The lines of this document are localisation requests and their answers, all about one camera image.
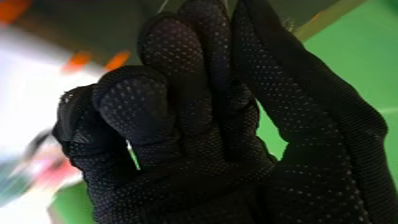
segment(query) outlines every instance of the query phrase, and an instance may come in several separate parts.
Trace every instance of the hand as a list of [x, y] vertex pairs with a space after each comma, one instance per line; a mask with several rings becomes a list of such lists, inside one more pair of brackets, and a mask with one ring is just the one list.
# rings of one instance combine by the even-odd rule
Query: hand
[[[72, 90], [59, 107], [97, 221], [395, 223], [385, 119], [267, 2], [241, 1], [230, 25], [219, 0], [191, 0], [148, 22], [139, 45], [145, 66]], [[289, 142], [280, 162], [257, 99]]]

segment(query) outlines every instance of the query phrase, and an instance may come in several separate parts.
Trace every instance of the green background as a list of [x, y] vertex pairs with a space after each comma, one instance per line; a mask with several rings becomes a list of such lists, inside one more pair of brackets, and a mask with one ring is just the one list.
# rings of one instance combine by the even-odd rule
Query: green background
[[[388, 124], [386, 142], [390, 167], [398, 183], [398, 2], [370, 0], [306, 41], [310, 51], [356, 86], [367, 101], [381, 111]], [[260, 136], [282, 157], [285, 142], [278, 129], [262, 115]], [[56, 210], [67, 224], [91, 224], [93, 207], [86, 186], [61, 191]]]

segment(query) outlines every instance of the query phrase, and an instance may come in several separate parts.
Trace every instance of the finger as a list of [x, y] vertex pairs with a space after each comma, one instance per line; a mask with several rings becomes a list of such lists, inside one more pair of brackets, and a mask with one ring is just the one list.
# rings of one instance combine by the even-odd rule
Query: finger
[[91, 196], [127, 183], [138, 171], [127, 140], [95, 110], [93, 88], [95, 85], [67, 92], [54, 128], [65, 154], [74, 166], [84, 171]]
[[141, 35], [141, 58], [145, 64], [166, 75], [171, 85], [186, 151], [200, 157], [223, 158], [203, 48], [196, 32], [173, 14], [161, 14], [147, 24]]
[[202, 38], [226, 155], [230, 160], [273, 162], [274, 157], [257, 136], [258, 104], [248, 86], [234, 74], [226, 5], [219, 0], [191, 0], [180, 9], [180, 15], [191, 21]]
[[182, 151], [163, 74], [148, 67], [120, 68], [99, 82], [93, 99], [102, 117], [131, 141], [143, 170], [168, 165]]
[[[267, 1], [241, 1], [234, 21], [239, 71], [290, 143], [269, 190], [274, 219], [287, 221], [290, 209], [303, 223], [315, 217], [393, 223], [383, 117], [283, 29]], [[299, 194], [308, 198], [294, 201]]]

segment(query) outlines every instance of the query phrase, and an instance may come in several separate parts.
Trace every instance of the orange object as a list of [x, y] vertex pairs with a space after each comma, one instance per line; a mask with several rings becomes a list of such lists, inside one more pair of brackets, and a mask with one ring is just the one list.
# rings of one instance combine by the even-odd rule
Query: orange object
[[68, 61], [68, 64], [63, 68], [63, 71], [67, 73], [75, 73], [79, 72], [83, 69], [84, 69], [84, 66], [90, 64], [90, 61], [91, 61], [91, 53], [88, 51], [81, 51], [70, 61]]
[[310, 22], [314, 22], [314, 21], [319, 19], [321, 14], [322, 14], [322, 12], [315, 15], [315, 17], [314, 17], [314, 19], [312, 19], [312, 21], [310, 21]]
[[33, 0], [4, 0], [0, 1], [0, 23], [15, 22], [33, 5]]
[[116, 54], [115, 58], [109, 61], [107, 66], [106, 66], [107, 71], [118, 69], [125, 65], [131, 56], [132, 56], [131, 51], [123, 51]]

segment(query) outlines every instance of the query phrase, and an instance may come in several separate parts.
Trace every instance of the gloved hand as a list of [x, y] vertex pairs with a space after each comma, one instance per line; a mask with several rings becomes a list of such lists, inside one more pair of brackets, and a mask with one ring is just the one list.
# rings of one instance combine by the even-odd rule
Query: gloved hand
[[[97, 221], [393, 224], [386, 122], [267, 1], [241, 1], [230, 25], [219, 0], [191, 0], [148, 22], [139, 45], [145, 66], [72, 90], [59, 106], [54, 135]], [[280, 162], [253, 94], [289, 142]]]

